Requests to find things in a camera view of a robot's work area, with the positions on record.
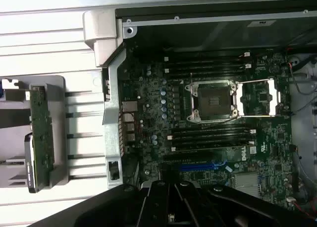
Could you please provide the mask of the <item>silver ethernet port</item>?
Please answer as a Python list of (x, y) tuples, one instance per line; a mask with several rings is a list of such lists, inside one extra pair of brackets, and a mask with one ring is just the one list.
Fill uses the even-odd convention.
[(122, 112), (136, 112), (138, 111), (137, 101), (123, 101), (122, 102)]

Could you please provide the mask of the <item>silver socket cover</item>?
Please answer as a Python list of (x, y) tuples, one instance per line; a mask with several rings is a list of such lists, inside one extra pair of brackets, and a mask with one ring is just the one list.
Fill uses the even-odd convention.
[(238, 117), (280, 116), (281, 92), (273, 78), (237, 82), (234, 95)]

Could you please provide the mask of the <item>black RAM slot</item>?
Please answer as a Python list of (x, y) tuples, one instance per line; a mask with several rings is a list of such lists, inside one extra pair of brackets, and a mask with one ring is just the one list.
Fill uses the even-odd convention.
[(168, 135), (167, 140), (178, 138), (192, 138), (192, 137), (220, 137), (220, 136), (249, 136), (253, 135), (250, 132), (228, 132), (228, 133), (197, 133), (197, 134), (181, 134), (181, 135)]
[(249, 137), (234, 137), (234, 138), (221, 138), (221, 139), (208, 139), (208, 140), (173, 140), (173, 145), (196, 145), (196, 144), (210, 144), (210, 143), (226, 143), (226, 142), (245, 142), (253, 141)]
[(189, 131), (204, 131), (204, 130), (232, 130), (232, 129), (243, 129), (243, 130), (252, 130), (255, 129), (254, 126), (249, 126), (248, 124), (227, 124), (227, 125), (217, 125), (217, 126), (191, 126), (184, 128), (173, 128), (171, 131), (176, 132), (189, 132)]
[(245, 71), (245, 67), (187, 67), (187, 68), (165, 68), (164, 72), (176, 73), (238, 73)]
[(184, 78), (226, 78), (244, 76), (244, 73), (180, 73), (180, 74), (166, 74), (170, 79), (184, 79)]
[(179, 57), (164, 57), (163, 62), (174, 62), (174, 61), (190, 61), (190, 60), (197, 60), (197, 61), (207, 61), (207, 60), (233, 60), (233, 61), (244, 61), (244, 60), (251, 60), (251, 56), (200, 56), (200, 57), (189, 57), (189, 56), (179, 56)]
[(220, 66), (220, 65), (238, 65), (243, 66), (249, 64), (244, 61), (181, 61), (165, 63), (165, 66), (180, 67), (180, 66)]

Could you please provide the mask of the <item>blue expansion slot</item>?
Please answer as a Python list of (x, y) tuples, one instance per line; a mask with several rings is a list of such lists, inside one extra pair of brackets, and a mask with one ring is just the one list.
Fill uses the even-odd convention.
[(225, 165), (226, 165), (226, 162), (217, 163), (217, 164), (215, 163), (184, 164), (184, 165), (181, 165), (178, 168), (178, 170), (181, 172), (218, 170), (220, 167)]

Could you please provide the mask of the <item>silver chipset heatsink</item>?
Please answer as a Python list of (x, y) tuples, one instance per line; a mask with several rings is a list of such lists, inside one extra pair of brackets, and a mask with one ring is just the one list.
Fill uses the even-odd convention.
[(248, 195), (258, 197), (260, 193), (257, 173), (241, 173), (236, 174), (234, 179), (234, 187)]

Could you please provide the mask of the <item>green motherboard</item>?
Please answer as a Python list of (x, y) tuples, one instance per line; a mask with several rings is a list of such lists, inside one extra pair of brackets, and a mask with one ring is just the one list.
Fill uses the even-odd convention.
[[(200, 56), (251, 56), (244, 60), (249, 64), (220, 66), (165, 66), (164, 57)], [(234, 187), (236, 174), (257, 173), (260, 193), (258, 198), (292, 210), (292, 158), (289, 145), (292, 142), (290, 118), (290, 92), (285, 56), (280, 53), (256, 56), (250, 51), (227, 51), (216, 54), (198, 52), (189, 54), (167, 54), (162, 58), (138, 55), (132, 49), (125, 63), (120, 67), (118, 87), (120, 98), (119, 138), (122, 156), (123, 180), (141, 184), (145, 181), (171, 179), (190, 181), (202, 187), (221, 184)], [(221, 123), (196, 124), (187, 121), (190, 113), (189, 93), (184, 89), (190, 78), (170, 79), (165, 68), (187, 67), (245, 67), (244, 76), (226, 78), (193, 78), (196, 81), (231, 80), (235, 83), (260, 79), (275, 79), (281, 92), (280, 116), (238, 117)], [(123, 121), (122, 102), (137, 101), (138, 111), (134, 113), (135, 131), (127, 132)], [(248, 124), (255, 129), (204, 130), (173, 133), (173, 128), (191, 126), (217, 126), (227, 124)], [(197, 133), (250, 132), (249, 136), (192, 137), (167, 140), (168, 135)], [(134, 133), (135, 141), (126, 142), (126, 134)], [(226, 142), (196, 145), (173, 145), (173, 140), (208, 140), (234, 137), (249, 137), (253, 141)], [(212, 152), (214, 157), (206, 161), (170, 162), (163, 156), (173, 152)], [(184, 164), (223, 163), (218, 170), (181, 172)]]

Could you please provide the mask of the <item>open black PC case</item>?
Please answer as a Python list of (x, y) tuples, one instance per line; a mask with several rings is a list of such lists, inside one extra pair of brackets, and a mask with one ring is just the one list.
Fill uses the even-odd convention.
[(176, 226), (179, 198), (171, 179), (141, 184), (123, 180), (119, 138), (118, 75), (128, 53), (164, 57), (227, 51), (285, 56), (290, 92), (294, 208), (317, 227), (317, 0), (273, 0), (220, 4), (130, 7), (86, 12), (85, 43), (103, 70), (104, 139), (108, 189), (154, 181), (170, 185), (167, 227)]

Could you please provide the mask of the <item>thin metal locking lever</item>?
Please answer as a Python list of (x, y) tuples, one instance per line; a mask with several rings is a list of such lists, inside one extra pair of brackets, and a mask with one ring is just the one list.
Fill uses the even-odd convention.
[(193, 77), (192, 73), (190, 73), (190, 93), (191, 93), (191, 106), (192, 106), (192, 112), (194, 111), (194, 98), (193, 98)]

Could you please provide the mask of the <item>CPU socket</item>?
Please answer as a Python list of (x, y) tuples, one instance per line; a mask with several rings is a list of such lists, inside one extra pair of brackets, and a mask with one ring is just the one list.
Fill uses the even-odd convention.
[(232, 121), (237, 112), (234, 106), (235, 82), (213, 80), (193, 82), (194, 111), (191, 106), (190, 83), (184, 86), (189, 93), (190, 113), (187, 121), (196, 124)]

